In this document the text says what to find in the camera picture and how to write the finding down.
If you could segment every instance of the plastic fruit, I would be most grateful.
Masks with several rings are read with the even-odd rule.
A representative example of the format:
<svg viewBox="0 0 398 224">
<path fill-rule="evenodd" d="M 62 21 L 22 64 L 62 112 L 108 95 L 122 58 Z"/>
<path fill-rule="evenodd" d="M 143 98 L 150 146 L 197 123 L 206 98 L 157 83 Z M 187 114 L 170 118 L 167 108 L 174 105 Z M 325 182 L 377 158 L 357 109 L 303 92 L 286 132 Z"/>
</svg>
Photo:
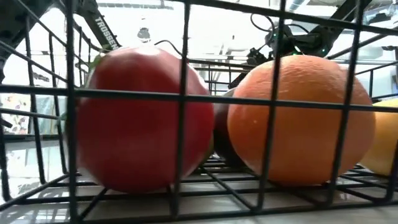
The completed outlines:
<svg viewBox="0 0 398 224">
<path fill-rule="evenodd" d="M 398 99 L 384 100 L 373 105 L 398 107 Z M 398 141 L 397 127 L 397 113 L 376 112 L 374 144 L 363 157 L 363 166 L 377 174 L 390 175 Z"/>
<path fill-rule="evenodd" d="M 101 59 L 87 88 L 179 93 L 180 68 L 180 59 L 153 45 L 121 48 Z M 208 95 L 189 65 L 187 94 Z M 140 193 L 174 182 L 178 102 L 81 98 L 76 111 L 79 165 L 101 185 Z M 183 177 L 204 158 L 213 126 L 212 103 L 186 103 Z"/>
<path fill-rule="evenodd" d="M 252 71 L 236 87 L 234 97 L 270 99 L 273 62 Z M 283 57 L 279 100 L 343 103 L 346 70 L 330 60 L 292 55 Z M 366 90 L 355 78 L 352 101 L 371 105 Z M 268 106 L 230 105 L 228 132 L 238 156 L 261 173 L 268 123 Z M 278 107 L 269 180 L 282 185 L 321 184 L 330 179 L 341 110 Z M 372 111 L 351 111 L 339 174 L 352 169 L 371 147 L 375 132 Z"/>
<path fill-rule="evenodd" d="M 232 97 L 234 89 L 235 88 L 228 90 L 223 97 Z M 225 163 L 230 167 L 242 167 L 244 166 L 244 163 L 236 154 L 231 141 L 229 140 L 228 129 L 226 127 L 228 108 L 229 104 L 227 103 L 215 103 L 214 105 L 216 118 L 214 128 L 215 152 L 223 158 Z"/>
</svg>

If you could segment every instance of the yellow fruit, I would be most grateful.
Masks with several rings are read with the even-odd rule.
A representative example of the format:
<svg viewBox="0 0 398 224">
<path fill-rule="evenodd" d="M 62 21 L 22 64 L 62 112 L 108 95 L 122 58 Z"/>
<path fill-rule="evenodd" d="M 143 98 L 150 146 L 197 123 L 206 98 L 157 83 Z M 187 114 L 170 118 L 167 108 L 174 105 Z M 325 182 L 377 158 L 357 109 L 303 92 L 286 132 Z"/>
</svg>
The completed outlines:
<svg viewBox="0 0 398 224">
<path fill-rule="evenodd" d="M 398 107 L 398 99 L 384 100 L 374 106 Z M 376 112 L 376 135 L 372 148 L 363 157 L 361 164 L 369 170 L 389 175 L 398 140 L 398 114 Z"/>
</svg>

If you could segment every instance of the cable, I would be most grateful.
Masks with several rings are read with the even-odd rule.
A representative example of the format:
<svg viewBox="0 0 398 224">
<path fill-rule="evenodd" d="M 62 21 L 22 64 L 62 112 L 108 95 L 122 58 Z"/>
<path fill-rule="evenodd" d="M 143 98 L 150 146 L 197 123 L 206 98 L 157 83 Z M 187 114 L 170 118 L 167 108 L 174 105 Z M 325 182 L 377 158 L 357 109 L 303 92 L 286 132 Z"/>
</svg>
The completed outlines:
<svg viewBox="0 0 398 224">
<path fill-rule="evenodd" d="M 310 31 L 308 31 L 306 28 L 304 28 L 303 26 L 301 26 L 301 25 L 298 25 L 298 24 L 286 24 L 287 26 L 295 26 L 295 27 L 298 27 L 298 28 L 300 28 L 300 29 L 302 29 L 304 32 L 306 32 L 306 33 L 309 33 Z"/>
<path fill-rule="evenodd" d="M 271 33 L 270 36 L 269 36 L 269 38 L 266 40 L 266 43 L 265 43 L 263 46 L 261 46 L 261 47 L 259 47 L 259 48 L 257 49 L 257 51 L 260 51 L 263 47 L 265 47 L 266 45 L 268 45 L 268 43 L 272 40 L 272 36 L 274 35 L 275 30 L 276 30 L 278 27 L 275 26 L 275 24 L 273 23 L 272 19 L 271 19 L 269 16 L 264 16 L 264 17 L 271 23 L 271 30 L 261 28 L 261 27 L 259 27 L 259 26 L 253 21 L 253 16 L 254 16 L 254 13 L 252 13 L 252 14 L 250 15 L 250 22 L 251 22 L 251 24 L 252 24 L 255 28 L 257 28 L 257 29 L 259 29 L 259 30 L 261 30 L 261 31 L 264 31 L 264 32 L 270 32 L 270 33 Z M 298 25 L 298 24 L 286 24 L 286 25 L 287 25 L 287 26 L 295 26 L 295 27 L 298 27 L 298 28 L 302 29 L 302 30 L 303 30 L 304 32 L 306 32 L 306 33 L 309 33 L 309 32 L 310 32 L 310 31 L 308 31 L 306 28 L 304 28 L 303 26 Z"/>
<path fill-rule="evenodd" d="M 171 43 L 169 40 L 161 40 L 161 41 L 157 42 L 154 45 L 158 45 L 158 44 L 161 44 L 163 42 L 169 43 L 173 47 L 173 49 L 176 51 L 176 53 L 178 53 L 182 57 L 182 53 L 180 51 L 178 51 L 177 48 L 174 46 L 174 44 Z"/>
<path fill-rule="evenodd" d="M 255 28 L 257 28 L 257 29 L 259 29 L 259 30 L 261 30 L 261 31 L 264 31 L 264 32 L 269 32 L 269 33 L 271 33 L 270 36 L 269 36 L 269 38 L 266 40 L 266 43 L 265 43 L 263 46 L 261 46 L 261 47 L 259 47 L 259 48 L 257 49 L 257 51 L 260 51 L 263 47 L 265 47 L 265 46 L 272 40 L 272 36 L 274 35 L 274 32 L 275 32 L 275 24 L 273 23 L 272 19 L 271 19 L 269 16 L 264 16 L 264 17 L 271 23 L 271 30 L 263 29 L 263 28 L 257 26 L 256 23 L 254 23 L 254 21 L 253 21 L 253 16 L 254 16 L 254 13 L 252 13 L 252 14 L 250 15 L 250 22 L 251 22 L 251 24 L 252 24 Z"/>
<path fill-rule="evenodd" d="M 267 29 L 264 29 L 264 28 L 261 28 L 261 27 L 257 26 L 257 24 L 253 21 L 253 16 L 254 16 L 254 13 L 252 13 L 250 15 L 250 22 L 251 22 L 251 24 L 253 24 L 253 26 L 255 28 L 257 28 L 257 29 L 259 29 L 261 31 L 264 31 L 264 32 L 274 32 L 275 31 L 275 25 L 274 25 L 272 19 L 269 16 L 264 16 L 264 17 L 271 23 L 271 30 L 267 30 Z"/>
</svg>

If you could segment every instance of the orange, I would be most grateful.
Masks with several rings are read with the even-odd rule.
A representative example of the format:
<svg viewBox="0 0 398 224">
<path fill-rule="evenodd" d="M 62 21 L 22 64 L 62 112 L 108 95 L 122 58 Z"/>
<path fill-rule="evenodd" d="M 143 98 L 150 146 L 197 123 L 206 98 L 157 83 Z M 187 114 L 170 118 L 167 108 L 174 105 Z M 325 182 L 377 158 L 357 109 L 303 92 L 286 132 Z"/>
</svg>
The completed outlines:
<svg viewBox="0 0 398 224">
<path fill-rule="evenodd" d="M 398 107 L 398 98 L 373 105 Z M 376 112 L 376 137 L 373 146 L 361 160 L 363 166 L 377 174 L 390 175 L 398 141 L 397 127 L 397 113 Z"/>
<path fill-rule="evenodd" d="M 237 98 L 271 98 L 273 62 L 253 69 L 236 87 Z M 330 60 L 308 56 L 283 57 L 279 100 L 343 103 L 347 71 Z M 352 101 L 372 105 L 366 90 L 355 78 Z M 261 173 L 269 107 L 230 105 L 228 132 L 238 156 Z M 330 179 L 340 110 L 278 107 L 269 180 L 284 185 L 321 184 Z M 339 174 L 359 162 L 373 143 L 375 115 L 351 111 Z"/>
</svg>

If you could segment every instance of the ceiling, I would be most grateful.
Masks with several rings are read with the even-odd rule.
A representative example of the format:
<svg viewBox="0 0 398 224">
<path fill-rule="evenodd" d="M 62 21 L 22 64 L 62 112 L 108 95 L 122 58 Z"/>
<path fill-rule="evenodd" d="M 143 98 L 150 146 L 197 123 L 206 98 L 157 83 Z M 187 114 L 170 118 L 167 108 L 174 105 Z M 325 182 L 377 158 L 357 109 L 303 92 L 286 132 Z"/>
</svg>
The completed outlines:
<svg viewBox="0 0 398 224">
<path fill-rule="evenodd" d="M 310 0 L 308 2 L 308 5 L 313 5 L 313 6 L 339 6 L 342 5 L 346 0 Z M 278 6 L 280 3 L 280 0 L 268 0 L 269 4 L 271 6 Z M 372 7 L 380 7 L 384 5 L 391 4 L 393 0 L 373 0 L 371 3 Z"/>
<path fill-rule="evenodd" d="M 308 5 L 316 6 L 339 6 L 343 4 L 345 0 L 311 0 Z M 392 0 L 373 0 L 371 5 L 376 5 L 376 7 L 391 4 Z"/>
</svg>

